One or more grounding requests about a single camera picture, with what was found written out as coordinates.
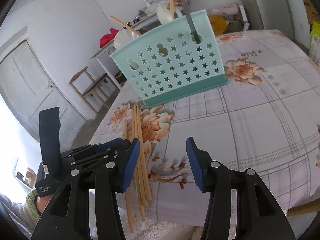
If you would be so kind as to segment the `person left hand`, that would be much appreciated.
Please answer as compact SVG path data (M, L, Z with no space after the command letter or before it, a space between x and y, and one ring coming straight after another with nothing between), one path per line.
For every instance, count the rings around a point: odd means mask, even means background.
M52 194L47 195L45 197L37 196L36 208L37 208L37 210L39 211L40 214L42 214L44 212L44 210L47 207L48 203L50 202L52 196L53 196Z

